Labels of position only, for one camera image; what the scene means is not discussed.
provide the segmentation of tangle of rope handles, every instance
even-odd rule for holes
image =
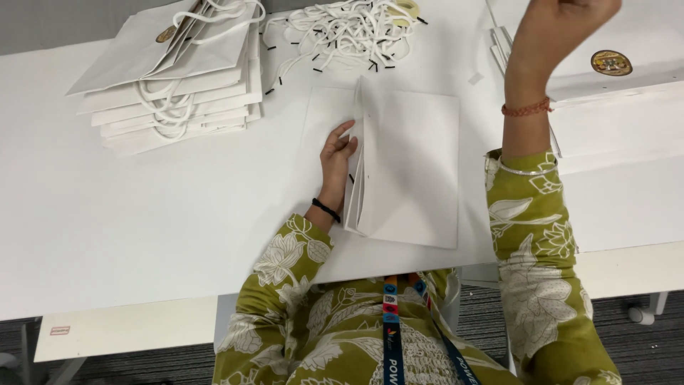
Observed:
[[[400,15],[392,15],[388,12],[389,8]],[[395,25],[395,20],[403,20],[408,26]],[[377,62],[381,62],[385,67],[393,68],[393,62],[398,62],[411,53],[407,37],[415,33],[415,25],[419,22],[391,0],[347,0],[326,5],[316,4],[303,10],[296,10],[289,16],[272,18],[266,22],[262,34],[263,42],[269,49],[275,48],[265,41],[271,25],[293,28],[304,32],[304,36],[298,43],[299,55],[280,64],[272,87],[267,93],[273,91],[278,82],[282,84],[282,78],[296,62],[315,53],[314,60],[320,55],[326,58],[324,63],[315,69],[319,72],[333,60],[346,64],[347,69],[369,62],[375,66]],[[389,54],[389,50],[401,41],[406,42],[408,52],[403,57],[396,58]]]
[[[242,16],[242,14],[244,14],[244,12],[246,12],[247,4],[249,3],[257,4],[261,8],[261,15],[258,18],[251,18],[242,21],[212,37],[205,38],[202,40],[195,39],[192,41],[191,44],[202,45],[208,42],[218,40],[223,36],[231,33],[232,31],[244,27],[245,25],[249,25],[251,23],[258,23],[262,21],[266,16],[266,11],[261,2],[259,2],[258,0],[237,0],[228,5],[219,5],[212,0],[207,1],[209,2],[209,4],[211,4],[211,6],[213,6],[216,9],[216,13],[221,14],[218,16],[205,17],[192,12],[178,12],[173,17],[173,23],[176,26],[176,28],[181,25],[183,18],[185,18],[186,16],[196,18],[197,20],[202,21],[204,23],[215,23],[217,21],[226,20],[228,18],[240,17]],[[138,80],[136,82],[133,82],[133,90],[135,91],[135,94],[137,95],[139,102],[150,112],[153,113],[153,121],[155,123],[155,126],[152,127],[152,129],[154,133],[164,140],[178,140],[182,138],[187,132],[187,121],[190,119],[190,115],[192,114],[195,94],[193,93],[183,95],[180,98],[180,100],[173,101],[173,94],[174,92],[176,92],[176,89],[180,84],[180,79],[174,79],[166,87],[164,87],[164,89],[159,90],[157,92],[149,92],[147,91],[147,82],[145,80]],[[179,108],[186,103],[187,105],[185,107],[184,113],[182,113],[181,115],[175,115],[171,113],[170,110]],[[176,136],[166,136],[159,131],[158,127],[170,129],[176,129],[180,127],[181,130]]]

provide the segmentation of hand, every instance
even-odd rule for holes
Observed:
[[[508,60],[507,107],[519,108],[544,99],[555,67],[621,5],[621,0],[531,0]]]
[[[347,135],[340,138],[340,135],[353,125],[354,121],[347,121],[334,129],[328,136],[323,151],[321,151],[323,187],[318,200],[338,213],[344,202],[344,191],[349,177],[349,162],[347,160],[358,146],[356,137],[350,139],[350,136]]]

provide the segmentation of red label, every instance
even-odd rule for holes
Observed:
[[[69,329],[71,329],[71,326],[56,326],[50,330],[50,335],[51,336],[62,336],[65,334],[69,334]]]

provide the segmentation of person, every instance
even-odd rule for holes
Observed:
[[[575,242],[550,150],[545,93],[553,69],[620,5],[531,0],[513,43],[503,145],[487,154],[485,190],[517,376],[455,336],[441,316],[452,269],[312,285],[333,248],[333,216],[312,205],[287,220],[242,286],[213,383],[621,385],[573,271]],[[353,124],[332,131],[321,152],[317,199],[334,211],[358,145],[340,135]],[[395,313],[400,322],[392,329]]]

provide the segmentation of silver bangle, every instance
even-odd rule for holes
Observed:
[[[505,165],[503,162],[499,162],[499,166],[500,166],[502,169],[504,169],[504,170],[506,170],[506,171],[508,171],[509,173],[512,173],[512,174],[524,175],[524,176],[527,176],[527,177],[536,177],[536,176],[539,176],[539,175],[548,174],[548,173],[550,173],[551,171],[557,169],[557,168],[558,168],[558,159],[554,159],[554,160],[553,160],[553,167],[551,167],[551,168],[548,169],[548,170],[541,170],[541,171],[520,171],[520,170],[514,170],[514,169],[511,169],[511,168],[509,168],[509,167],[506,167],[506,165]]]

